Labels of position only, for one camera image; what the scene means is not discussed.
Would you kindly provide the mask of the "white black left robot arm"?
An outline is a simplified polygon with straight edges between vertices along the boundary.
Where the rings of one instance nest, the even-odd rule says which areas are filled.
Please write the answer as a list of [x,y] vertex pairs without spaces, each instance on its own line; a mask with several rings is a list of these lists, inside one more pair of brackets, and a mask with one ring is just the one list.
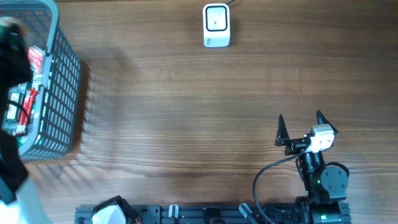
[[[8,97],[9,90],[28,82],[33,74],[22,23],[13,17],[1,18],[1,115],[11,107],[25,109]],[[76,223],[135,224],[140,214],[121,196],[92,208],[81,208]],[[1,223],[50,223],[29,172],[19,157],[15,136],[1,131]]]

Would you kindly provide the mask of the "black white small box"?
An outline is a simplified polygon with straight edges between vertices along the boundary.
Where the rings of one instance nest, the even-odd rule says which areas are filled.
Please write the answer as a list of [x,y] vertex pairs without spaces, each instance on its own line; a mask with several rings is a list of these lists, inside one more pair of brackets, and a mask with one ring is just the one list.
[[21,109],[19,106],[22,105],[23,94],[20,92],[12,92],[10,95],[10,100],[14,104],[9,104],[9,109],[6,114],[6,121],[8,123],[17,123],[21,115]]

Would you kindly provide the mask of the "orange Kleenex tissue pack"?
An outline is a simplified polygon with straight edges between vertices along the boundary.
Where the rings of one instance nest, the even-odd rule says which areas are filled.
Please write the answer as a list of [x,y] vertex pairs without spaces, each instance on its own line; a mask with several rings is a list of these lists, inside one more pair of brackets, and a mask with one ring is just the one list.
[[41,72],[43,59],[44,59],[44,51],[38,46],[29,47],[28,59],[30,62],[30,69],[36,75]]

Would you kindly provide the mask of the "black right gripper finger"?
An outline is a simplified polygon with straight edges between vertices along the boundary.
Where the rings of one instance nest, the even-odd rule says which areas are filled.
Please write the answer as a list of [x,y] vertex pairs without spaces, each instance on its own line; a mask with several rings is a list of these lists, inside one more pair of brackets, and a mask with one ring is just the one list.
[[328,124],[332,128],[334,134],[338,134],[338,130],[325,118],[320,110],[317,110],[317,123],[318,124]]
[[290,137],[289,133],[287,131],[284,117],[282,114],[279,115],[279,120],[278,120],[278,129],[277,129],[277,134],[275,137],[275,145],[276,146],[286,146],[290,144]]

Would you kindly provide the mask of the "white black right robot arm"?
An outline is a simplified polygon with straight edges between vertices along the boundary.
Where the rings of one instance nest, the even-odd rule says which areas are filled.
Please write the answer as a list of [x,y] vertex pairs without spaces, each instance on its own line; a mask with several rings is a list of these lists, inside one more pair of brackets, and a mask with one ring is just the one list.
[[292,139],[279,115],[276,146],[295,159],[306,195],[295,199],[297,223],[343,223],[341,202],[346,199],[349,170],[339,162],[326,163],[323,152],[331,149],[338,130],[317,111],[317,124],[302,138]]

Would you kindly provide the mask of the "red stick sachet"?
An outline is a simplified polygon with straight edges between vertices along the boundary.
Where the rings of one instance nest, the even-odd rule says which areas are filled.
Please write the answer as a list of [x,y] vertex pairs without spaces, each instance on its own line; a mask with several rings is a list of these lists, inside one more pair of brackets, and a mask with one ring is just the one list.
[[36,89],[28,89],[23,101],[23,111],[16,129],[16,136],[25,136],[28,133],[28,126],[30,123],[30,116],[32,114],[33,105],[37,96]]

